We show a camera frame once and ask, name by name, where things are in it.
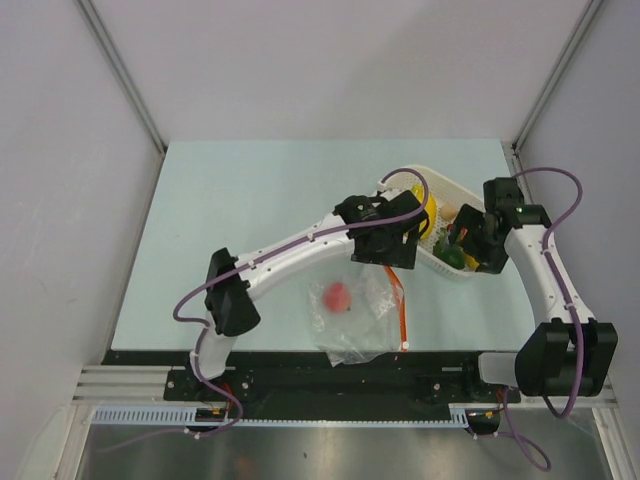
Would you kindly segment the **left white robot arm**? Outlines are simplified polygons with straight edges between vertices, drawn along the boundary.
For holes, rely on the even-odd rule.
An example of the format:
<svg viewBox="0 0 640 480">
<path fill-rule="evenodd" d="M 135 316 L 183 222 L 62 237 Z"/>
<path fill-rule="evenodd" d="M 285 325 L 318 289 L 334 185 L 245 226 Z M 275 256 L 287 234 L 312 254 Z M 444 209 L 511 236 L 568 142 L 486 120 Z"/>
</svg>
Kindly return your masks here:
<svg viewBox="0 0 640 480">
<path fill-rule="evenodd" d="M 219 392 L 236 339 L 261 321 L 257 300 L 278 284 L 338 257 L 412 269 L 428 223 L 424 202 L 410 191 L 390 190 L 349 196 L 303 232 L 253 253 L 216 251 L 206 282 L 206 326 L 190 354 L 187 389 L 202 400 Z"/>
</svg>

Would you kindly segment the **clear zip top bag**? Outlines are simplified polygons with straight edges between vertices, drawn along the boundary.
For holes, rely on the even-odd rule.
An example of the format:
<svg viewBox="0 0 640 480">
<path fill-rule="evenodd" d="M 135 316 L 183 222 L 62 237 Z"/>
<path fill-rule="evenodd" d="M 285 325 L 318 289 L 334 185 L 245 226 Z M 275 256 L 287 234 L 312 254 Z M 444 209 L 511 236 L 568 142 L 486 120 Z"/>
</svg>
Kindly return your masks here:
<svg viewBox="0 0 640 480">
<path fill-rule="evenodd" d="M 323 304 L 323 292 L 334 282 L 344 283 L 351 293 L 346 312 L 331 313 Z M 308 300 L 312 340 L 333 367 L 409 350 L 405 289 L 388 266 L 331 264 L 312 275 Z"/>
</svg>

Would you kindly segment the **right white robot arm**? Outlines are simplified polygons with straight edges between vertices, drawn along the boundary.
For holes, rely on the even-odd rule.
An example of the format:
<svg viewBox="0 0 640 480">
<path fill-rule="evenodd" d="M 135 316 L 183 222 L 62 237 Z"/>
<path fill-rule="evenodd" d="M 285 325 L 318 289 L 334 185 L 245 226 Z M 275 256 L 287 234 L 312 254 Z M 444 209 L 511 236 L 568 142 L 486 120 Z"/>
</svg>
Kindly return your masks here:
<svg viewBox="0 0 640 480">
<path fill-rule="evenodd" d="M 526 396 L 599 395 L 618 343 L 615 327 L 597 321 L 574 288 L 544 207 L 526 203 L 514 178 L 485 182 L 483 194 L 482 209 L 461 207 L 449 241 L 477 261 L 480 273 L 515 265 L 535 329 L 516 352 L 481 354 L 461 376 L 463 393 L 484 401 L 502 385 Z"/>
</svg>

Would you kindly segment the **green fake pepper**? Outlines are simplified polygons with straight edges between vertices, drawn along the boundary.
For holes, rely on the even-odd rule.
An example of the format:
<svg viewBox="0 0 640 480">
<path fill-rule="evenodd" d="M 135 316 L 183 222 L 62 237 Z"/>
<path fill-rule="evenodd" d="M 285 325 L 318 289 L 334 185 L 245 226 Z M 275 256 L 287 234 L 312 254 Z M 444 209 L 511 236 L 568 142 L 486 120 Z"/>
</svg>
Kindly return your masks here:
<svg viewBox="0 0 640 480">
<path fill-rule="evenodd" d="M 457 247 L 450 247 L 443 251 L 442 261 L 455 270 L 463 270 L 466 266 L 464 252 Z"/>
</svg>

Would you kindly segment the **yellow fake lemon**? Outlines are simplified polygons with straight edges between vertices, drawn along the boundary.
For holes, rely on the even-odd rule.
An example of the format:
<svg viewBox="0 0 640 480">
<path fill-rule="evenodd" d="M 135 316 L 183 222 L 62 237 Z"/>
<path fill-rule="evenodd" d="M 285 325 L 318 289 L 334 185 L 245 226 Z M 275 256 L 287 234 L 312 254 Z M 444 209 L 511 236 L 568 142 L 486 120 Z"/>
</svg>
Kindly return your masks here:
<svg viewBox="0 0 640 480">
<path fill-rule="evenodd" d="M 465 255 L 465 262 L 469 269 L 476 271 L 479 267 L 479 262 L 471 255 Z"/>
</svg>

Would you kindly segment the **beige fake egg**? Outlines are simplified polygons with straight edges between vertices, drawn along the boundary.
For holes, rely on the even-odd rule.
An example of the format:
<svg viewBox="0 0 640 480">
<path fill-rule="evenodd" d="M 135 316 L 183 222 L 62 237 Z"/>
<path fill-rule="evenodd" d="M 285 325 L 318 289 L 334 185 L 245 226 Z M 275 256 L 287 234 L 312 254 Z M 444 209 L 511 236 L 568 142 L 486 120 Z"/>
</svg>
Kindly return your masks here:
<svg viewBox="0 0 640 480">
<path fill-rule="evenodd" d="M 440 209 L 440 216 L 445 221 L 452 221 L 458 214 L 458 209 L 455 206 L 443 205 Z"/>
</svg>

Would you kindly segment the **yellow fake bananas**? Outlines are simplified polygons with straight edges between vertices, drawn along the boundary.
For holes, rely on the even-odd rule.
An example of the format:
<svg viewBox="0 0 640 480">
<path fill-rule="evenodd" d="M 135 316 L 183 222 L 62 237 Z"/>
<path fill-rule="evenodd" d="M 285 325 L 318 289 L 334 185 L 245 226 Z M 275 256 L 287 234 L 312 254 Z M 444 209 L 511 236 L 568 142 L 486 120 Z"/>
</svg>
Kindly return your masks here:
<svg viewBox="0 0 640 480">
<path fill-rule="evenodd" d="M 416 197 L 416 199 L 422 203 L 425 197 L 425 190 L 422 185 L 414 184 L 411 187 L 412 194 Z M 437 219 L 437 203 L 432 193 L 429 193 L 426 205 L 425 212 L 427 213 L 428 220 L 423 221 L 420 224 L 420 239 L 426 240 L 434 230 Z"/>
</svg>

